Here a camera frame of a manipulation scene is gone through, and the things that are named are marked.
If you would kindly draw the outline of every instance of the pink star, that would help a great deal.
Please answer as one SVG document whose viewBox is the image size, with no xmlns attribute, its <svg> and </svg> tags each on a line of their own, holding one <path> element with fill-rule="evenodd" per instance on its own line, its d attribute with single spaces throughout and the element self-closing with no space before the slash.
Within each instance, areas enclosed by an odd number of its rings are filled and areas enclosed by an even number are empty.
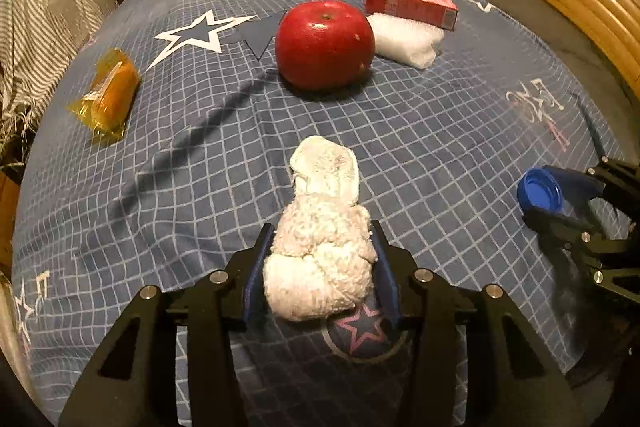
<svg viewBox="0 0 640 427">
<path fill-rule="evenodd" d="M 347 331 L 351 331 L 351 346 L 349 347 L 350 355 L 353 355 L 355 350 L 358 349 L 360 345 L 366 340 L 370 340 L 374 342 L 386 341 L 386 334 L 384 331 L 382 331 L 382 328 L 380 327 L 380 324 L 384 319 L 384 317 L 382 316 L 379 317 L 373 324 L 373 327 L 377 331 L 377 333 L 370 333 L 369 331 L 365 331 L 358 338 L 358 328 L 355 326 L 351 326 L 350 323 L 357 322 L 358 320 L 360 320 L 360 313 L 362 313 L 363 310 L 367 314 L 367 317 L 376 317 L 377 315 L 380 315 L 380 310 L 371 311 L 369 310 L 367 305 L 363 303 L 362 307 L 356 308 L 356 312 L 353 315 L 350 315 L 348 317 L 344 317 L 338 321 L 335 321 L 335 324 L 337 326 L 340 326 L 341 328 L 344 328 Z"/>
</svg>

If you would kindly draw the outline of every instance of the striped cloth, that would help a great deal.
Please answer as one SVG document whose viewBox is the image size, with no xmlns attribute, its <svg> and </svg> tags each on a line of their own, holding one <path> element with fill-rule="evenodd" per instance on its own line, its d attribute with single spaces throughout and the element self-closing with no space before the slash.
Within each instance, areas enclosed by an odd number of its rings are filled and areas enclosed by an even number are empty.
<svg viewBox="0 0 640 427">
<path fill-rule="evenodd" d="M 116 6 L 116 0 L 0 0 L 0 141 L 17 130 L 36 131 L 71 60 Z"/>
</svg>

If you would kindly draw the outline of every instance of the crumpled fabric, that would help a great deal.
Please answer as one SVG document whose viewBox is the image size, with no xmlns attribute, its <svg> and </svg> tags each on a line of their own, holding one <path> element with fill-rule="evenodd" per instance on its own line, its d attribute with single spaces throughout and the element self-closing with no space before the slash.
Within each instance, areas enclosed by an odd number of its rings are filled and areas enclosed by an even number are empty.
<svg viewBox="0 0 640 427">
<path fill-rule="evenodd" d="M 0 0 L 0 140 L 36 131 L 71 61 L 116 0 Z"/>
<path fill-rule="evenodd" d="M 377 261 L 369 213 L 326 194 L 296 196 L 285 208 L 264 261 L 271 310 L 290 321 L 352 309 L 372 288 Z"/>
<path fill-rule="evenodd" d="M 327 194 L 349 204 L 358 202 L 360 175 L 353 151 L 322 136 L 300 142 L 289 161 L 293 188 L 301 194 Z"/>
<path fill-rule="evenodd" d="M 282 213 L 264 261 L 271 310 L 290 321 L 328 317 L 357 306 L 372 288 L 377 261 L 353 151 L 321 136 L 291 156 L 295 198 Z"/>
</svg>

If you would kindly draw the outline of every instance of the red apple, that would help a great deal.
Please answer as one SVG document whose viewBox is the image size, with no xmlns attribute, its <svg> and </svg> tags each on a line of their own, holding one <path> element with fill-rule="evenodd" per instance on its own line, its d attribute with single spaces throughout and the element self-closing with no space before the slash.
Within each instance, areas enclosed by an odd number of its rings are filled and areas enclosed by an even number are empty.
<svg viewBox="0 0 640 427">
<path fill-rule="evenodd" d="M 326 90 L 361 78 L 376 43 L 369 21 L 341 1 L 312 1 L 290 10 L 276 34 L 282 76 L 303 90 Z"/>
</svg>

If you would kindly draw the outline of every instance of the blue gripper pad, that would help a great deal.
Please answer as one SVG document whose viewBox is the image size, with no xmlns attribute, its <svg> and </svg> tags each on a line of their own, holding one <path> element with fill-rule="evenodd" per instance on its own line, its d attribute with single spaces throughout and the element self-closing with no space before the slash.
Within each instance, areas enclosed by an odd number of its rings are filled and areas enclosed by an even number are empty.
<svg viewBox="0 0 640 427">
<path fill-rule="evenodd" d="M 400 322 L 400 295 L 396 276 L 391 270 L 389 259 L 386 256 L 386 238 L 378 237 L 376 229 L 371 232 L 371 243 L 378 254 L 378 262 L 373 265 L 373 284 L 380 306 L 386 319 L 395 328 Z"/>
<path fill-rule="evenodd" d="M 592 178 L 582 172 L 570 171 L 545 165 L 545 171 L 551 174 L 562 189 L 562 194 L 568 200 L 573 202 L 575 199 L 584 203 L 594 198 L 601 198 L 604 191 L 604 183 Z"/>
<path fill-rule="evenodd" d="M 242 295 L 242 320 L 245 324 L 249 323 L 251 319 L 255 318 L 264 309 L 264 277 L 262 275 L 262 266 L 271 250 L 275 232 L 273 225 L 270 223 L 265 225 L 265 227 L 269 228 L 264 236 L 264 240 L 261 241 L 260 244 L 256 243 L 254 246 L 254 248 L 258 250 L 258 255 L 255 257 L 255 263 L 249 273 Z"/>
</svg>

